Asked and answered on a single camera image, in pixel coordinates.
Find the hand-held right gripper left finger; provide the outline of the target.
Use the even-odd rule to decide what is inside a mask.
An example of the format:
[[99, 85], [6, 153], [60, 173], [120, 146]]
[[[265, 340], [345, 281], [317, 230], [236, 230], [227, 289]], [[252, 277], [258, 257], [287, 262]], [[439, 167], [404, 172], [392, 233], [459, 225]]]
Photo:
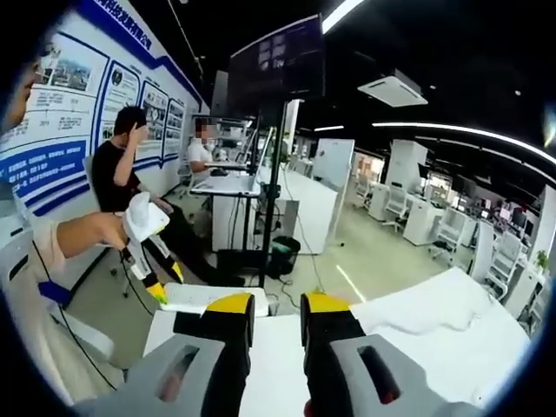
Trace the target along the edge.
[[177, 313], [173, 335], [110, 394], [76, 404], [77, 416], [236, 416], [251, 362], [255, 297], [236, 293], [201, 314]]

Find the person's left hand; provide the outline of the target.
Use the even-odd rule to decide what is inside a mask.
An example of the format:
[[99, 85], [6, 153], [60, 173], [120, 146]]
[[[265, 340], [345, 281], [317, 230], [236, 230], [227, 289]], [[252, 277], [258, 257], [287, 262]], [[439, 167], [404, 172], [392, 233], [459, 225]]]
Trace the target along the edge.
[[104, 242], [109, 243], [113, 248], [119, 251], [126, 249], [129, 238], [124, 230], [122, 217], [102, 213], [100, 229]]

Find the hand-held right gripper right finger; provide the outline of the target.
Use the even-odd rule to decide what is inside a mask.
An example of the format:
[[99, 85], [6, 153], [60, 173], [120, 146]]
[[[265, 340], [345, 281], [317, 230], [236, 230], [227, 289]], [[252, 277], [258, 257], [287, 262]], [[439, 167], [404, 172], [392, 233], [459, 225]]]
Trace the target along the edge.
[[301, 295], [304, 374], [314, 416], [479, 416], [427, 384], [424, 369], [379, 335], [367, 335], [348, 303]]

